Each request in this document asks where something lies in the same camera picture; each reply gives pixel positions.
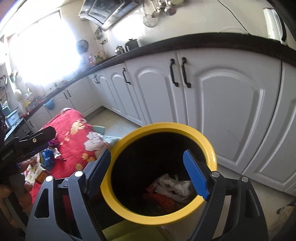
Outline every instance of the bright window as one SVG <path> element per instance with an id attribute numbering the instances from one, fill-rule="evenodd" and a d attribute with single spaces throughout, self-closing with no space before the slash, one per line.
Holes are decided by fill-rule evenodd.
<path id="1" fill-rule="evenodd" d="M 18 35 L 24 79 L 47 89 L 71 74 L 80 61 L 75 44 L 73 33 L 59 11 L 30 25 Z"/>

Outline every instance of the ceiling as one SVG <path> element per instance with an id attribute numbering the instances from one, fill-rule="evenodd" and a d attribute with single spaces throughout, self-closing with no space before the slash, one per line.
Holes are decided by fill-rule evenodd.
<path id="1" fill-rule="evenodd" d="M 26 0 L 7 22 L 3 33 L 7 36 L 19 32 L 56 8 L 76 0 Z"/>

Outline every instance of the blue gripper pad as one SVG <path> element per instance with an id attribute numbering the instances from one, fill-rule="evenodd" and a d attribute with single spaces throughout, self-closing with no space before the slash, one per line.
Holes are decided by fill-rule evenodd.
<path id="1" fill-rule="evenodd" d="M 197 194 L 208 200 L 210 193 L 207 189 L 207 179 L 188 150 L 183 154 L 183 163 Z"/>

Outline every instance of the tile floor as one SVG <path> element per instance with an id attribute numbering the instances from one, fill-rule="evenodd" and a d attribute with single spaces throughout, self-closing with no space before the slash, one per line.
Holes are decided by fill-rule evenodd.
<path id="1" fill-rule="evenodd" d="M 89 123 L 91 125 L 106 127 L 105 135 L 116 136 L 116 137 L 124 137 L 129 132 L 140 127 L 137 124 L 107 109 L 101 112 L 100 114 L 98 114 L 93 119 L 91 119 Z M 237 174 L 222 166 L 218 166 L 218 171 L 224 177 L 228 177 L 228 178 L 238 179 L 241 176 L 240 174 Z M 295 197 L 292 197 L 285 193 L 269 188 L 258 182 L 255 182 L 255 181 L 251 181 L 251 182 L 260 200 L 260 203 L 266 218 L 267 226 L 270 227 L 277 219 L 276 211 L 279 208 L 293 201 Z M 223 210 L 220 216 L 220 220 L 213 238 L 221 235 L 223 231 L 225 221 L 227 218 L 229 203 L 230 203 L 230 198 L 226 197 L 224 201 Z M 171 234 L 172 241 L 187 240 L 201 212 L 202 212 L 202 207 L 199 208 L 195 213 L 193 213 L 189 217 L 177 223 L 165 226 L 165 228 L 169 230 Z"/>

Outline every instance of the yellow trash can rim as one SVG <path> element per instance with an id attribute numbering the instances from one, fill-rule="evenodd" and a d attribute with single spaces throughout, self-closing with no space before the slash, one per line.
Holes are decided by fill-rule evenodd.
<path id="1" fill-rule="evenodd" d="M 190 214 L 192 214 L 196 209 L 198 209 L 204 202 L 204 199 L 197 195 L 190 203 L 188 203 L 185 207 L 180 210 L 163 215 L 163 216 L 144 216 L 137 213 L 134 213 L 123 206 L 116 198 L 115 194 L 112 190 L 111 185 L 111 173 L 114 166 L 114 163 L 120 153 L 132 142 L 137 139 L 144 137 L 149 134 L 159 133 L 159 132 L 173 132 L 177 134 L 184 135 L 190 139 L 192 139 L 195 143 L 199 145 L 201 150 L 204 153 L 206 163 L 211 171 L 217 170 L 217 160 L 216 154 L 210 142 L 207 138 L 201 134 L 198 130 L 179 123 L 171 123 L 171 122 L 163 122 L 147 125 L 141 128 L 136 129 L 135 131 L 129 133 L 124 138 L 122 138 L 111 151 L 111 164 L 107 170 L 107 173 L 103 179 L 101 184 L 101 192 L 106 201 L 106 203 L 110 206 L 110 208 L 116 212 L 119 216 L 134 222 L 140 223 L 143 225 L 166 225 L 176 221 L 179 221 Z"/>

